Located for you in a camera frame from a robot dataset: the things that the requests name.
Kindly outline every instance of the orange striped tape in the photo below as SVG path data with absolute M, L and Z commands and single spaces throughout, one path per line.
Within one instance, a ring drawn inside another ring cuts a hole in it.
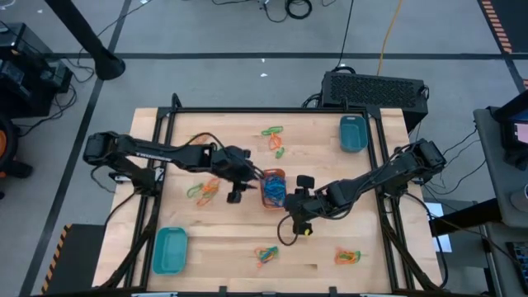
M 53 272 L 55 271 L 55 267 L 57 266 L 57 261 L 59 260 L 60 251 L 63 249 L 64 240 L 66 239 L 66 235 L 68 234 L 69 230 L 72 228 L 71 224 L 67 224 L 63 228 L 63 232 L 60 234 L 59 243 L 57 244 L 57 247 L 55 248 L 55 253 L 53 254 L 53 257 L 51 258 L 51 263 L 48 267 L 48 272 L 46 273 L 46 277 L 44 278 L 44 284 L 42 285 L 42 288 L 40 288 L 41 294 L 46 294 L 48 291 L 48 287 L 50 287 L 51 277 L 53 276 Z
M 492 2 L 488 0 L 482 0 L 481 3 L 482 3 L 482 6 L 484 7 L 484 11 L 486 12 L 486 15 L 488 16 L 489 21 L 492 23 L 492 28 L 498 37 L 502 50 L 508 54 L 511 54 L 512 44 L 510 44 L 510 40 L 508 39 L 508 36 L 506 35 L 504 28 L 502 28 L 501 21 L 498 19 L 497 13 L 495 12 L 495 9 L 493 8 Z

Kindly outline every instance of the black stand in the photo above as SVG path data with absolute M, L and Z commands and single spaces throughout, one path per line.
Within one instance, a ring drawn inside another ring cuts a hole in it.
M 95 61 L 101 80 L 118 78 L 125 71 L 125 62 L 106 49 L 72 0 L 45 0 L 75 39 Z
M 500 222 L 502 216 L 498 207 L 497 198 L 493 198 L 463 210 L 446 214 L 441 219 L 432 219 L 429 221 L 429 226 L 431 230 L 436 230 L 436 234 L 440 236 L 460 230 L 453 225 L 466 229 L 489 222 Z

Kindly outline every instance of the black metal frame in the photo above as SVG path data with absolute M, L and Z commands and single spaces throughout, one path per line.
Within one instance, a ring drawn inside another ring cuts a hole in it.
M 360 114 L 365 119 L 369 119 L 370 116 L 373 116 L 376 123 L 376 129 L 377 134 L 379 138 L 379 146 L 381 148 L 381 154 L 383 157 L 384 162 L 387 162 L 389 159 L 389 152 L 387 149 L 386 139 L 384 136 L 384 129 L 381 121 L 381 117 L 379 112 L 372 112 L 373 115 L 371 115 L 365 108 L 349 108 L 348 110 L 343 110 L 342 108 L 310 108 L 310 109 L 304 109 L 304 108 L 246 108 L 246 107 L 211 107 L 211 108 L 202 108 L 202 107 L 190 107 L 190 108 L 184 108 L 182 107 L 181 103 L 177 100 L 177 97 L 173 96 L 172 98 L 172 104 L 173 107 L 159 107 L 158 113 L 156 116 L 156 123 L 154 126 L 154 132 L 153 132 L 153 141 L 159 141 L 159 136 L 161 134 L 161 128 L 163 125 L 163 120 L 166 116 L 168 116 L 168 125 L 167 125 L 167 133 L 165 136 L 165 144 L 170 144 L 172 139 L 172 133 L 176 121 L 176 113 L 298 113 L 298 114 Z M 376 160 L 376 154 L 375 154 L 375 147 L 374 147 L 374 141 L 370 129 L 370 121 L 366 121 L 366 128 L 369 131 L 369 144 L 368 144 L 368 150 L 369 150 L 369 159 L 370 159 L 370 166 L 372 169 L 376 169 L 378 167 L 378 163 Z M 149 167 L 153 167 L 153 162 L 148 162 Z M 162 169 L 163 171 L 166 170 L 166 163 L 162 163 Z M 154 205 L 153 209 L 159 208 L 161 205 L 161 199 L 163 196 L 163 181 L 162 183 L 162 190 L 153 198 L 154 199 Z M 379 222 L 380 227 L 383 224 L 382 218 L 387 215 L 387 212 L 385 210 L 384 206 L 384 195 L 380 188 L 375 189 L 376 194 L 376 201 L 378 206 L 378 214 L 379 214 Z M 137 242 L 137 239 L 139 235 L 141 234 L 141 231 L 143 229 L 144 225 L 144 218 L 147 211 L 147 203 L 148 203 L 148 197 L 142 196 L 141 201 L 139 204 L 139 210 L 138 210 L 138 216 L 136 219 L 135 227 L 134 227 L 134 239 L 132 242 L 132 245 L 134 245 Z M 403 232 L 403 224 L 401 220 L 401 214 L 399 212 L 399 208 L 395 201 L 392 201 L 392 214 L 394 216 L 394 228 L 397 232 L 398 239 L 403 243 L 405 242 L 405 235 Z M 458 294 L 451 294 L 451 293 L 445 293 L 445 292 L 438 292 L 438 291 L 424 291 L 424 290 L 415 290 L 414 283 L 413 283 L 413 274 L 410 272 L 407 264 L 402 261 L 403 265 L 403 271 L 405 276 L 405 282 L 407 289 L 401 289 L 398 285 L 398 277 L 396 272 L 396 266 L 394 262 L 394 255 L 393 255 L 393 249 L 392 249 L 392 243 L 390 242 L 389 238 L 381 232 L 381 236 L 384 243 L 384 252 L 385 252 L 385 258 L 387 262 L 387 271 L 389 274 L 389 283 L 390 288 L 393 294 L 403 294 L 408 296 L 472 296 L 472 295 L 458 295 Z M 145 255 L 144 255 L 144 264 L 142 267 L 142 273 L 141 273 L 141 279 L 139 286 L 132 287 L 132 278 L 134 275 L 135 265 L 131 265 L 129 270 L 127 271 L 126 277 L 125 277 L 125 283 L 124 283 L 124 289 L 126 290 L 127 294 L 130 293 L 130 290 L 133 290 L 137 293 L 140 292 L 146 292 L 146 288 L 149 282 L 149 272 L 150 272 L 150 266 L 152 263 L 152 251 L 153 251 L 153 244 L 154 244 L 154 238 L 155 233 L 151 235 L 149 240 L 147 241 L 147 247 L 145 249 Z M 329 287 L 329 293 L 317 293 L 317 294 L 285 294 L 285 293 L 275 293 L 274 296 L 360 296 L 359 294 L 338 294 L 336 287 Z M 115 290 L 115 296 L 118 294 L 123 293 L 121 290 Z M 178 292 L 179 296 L 255 296 L 255 295 L 262 295 L 262 292 L 258 293 L 228 293 L 227 287 L 220 286 L 218 292 Z

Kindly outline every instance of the yellow cable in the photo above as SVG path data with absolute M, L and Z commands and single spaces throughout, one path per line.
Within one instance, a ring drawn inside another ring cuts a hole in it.
M 387 30 L 387 34 L 385 35 L 385 39 L 383 40 L 383 46 L 381 47 L 381 54 L 379 55 L 379 62 L 378 62 L 378 72 L 376 75 L 380 75 L 381 69 L 383 68 L 383 53 L 385 52 L 385 45 L 387 44 L 387 40 L 389 39 L 390 32 L 393 29 L 394 22 L 396 21 L 396 17 L 398 17 L 399 9 L 402 7 L 403 0 L 399 0 L 398 7 L 396 7 L 396 12 L 394 13 L 393 20 L 390 22 L 389 29 Z

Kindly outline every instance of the gray floor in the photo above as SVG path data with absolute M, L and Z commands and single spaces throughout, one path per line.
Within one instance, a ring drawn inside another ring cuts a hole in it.
M 124 0 L 75 3 L 95 32 L 113 22 Z M 130 9 L 141 5 L 132 0 Z M 327 52 L 341 49 L 348 1 L 330 7 L 314 2 L 313 14 L 303 20 L 274 24 L 255 2 L 215 6 L 205 0 L 153 0 L 126 18 L 117 53 L 250 53 Z M 397 1 L 356 0 L 346 43 L 349 53 L 379 53 Z M 271 17 L 284 12 L 282 1 L 272 0 Z M 42 0 L 18 0 L 0 11 L 0 20 L 24 21 L 53 51 L 76 53 L 78 42 L 67 32 Z M 101 36 L 108 45 L 114 28 Z M 394 25 L 387 53 L 498 54 L 499 49 L 475 0 L 407 0 Z M 104 82 L 88 127 L 88 134 L 115 130 L 127 132 L 134 109 L 167 106 L 177 92 L 184 106 L 300 106 L 318 91 L 324 71 L 335 59 L 128 59 L 125 74 Z M 375 74 L 377 59 L 343 60 L 358 73 Z M 528 78 L 528 63 L 516 61 Z M 82 70 L 79 76 L 86 75 Z M 384 61 L 383 75 L 423 79 L 431 89 L 430 113 L 419 137 L 432 139 L 446 149 L 474 129 L 472 111 L 500 106 L 518 91 L 506 64 L 497 60 L 395 60 Z M 27 180 L 0 180 L 7 197 L 0 201 L 0 295 L 18 295 L 36 244 L 53 203 L 59 181 L 96 79 L 74 84 L 78 103 L 60 120 L 46 123 L 22 139 L 20 159 L 35 173 Z M 483 161 L 479 144 L 473 144 L 445 170 L 450 189 Z M 33 293 L 40 292 L 57 238 L 65 224 L 102 224 L 111 195 L 89 178 L 90 167 L 79 158 L 52 233 Z M 98 176 L 104 179 L 104 172 Z M 493 189 L 486 168 L 467 178 L 452 200 L 486 200 Z M 450 287 L 480 293 L 481 273 L 453 267 Z

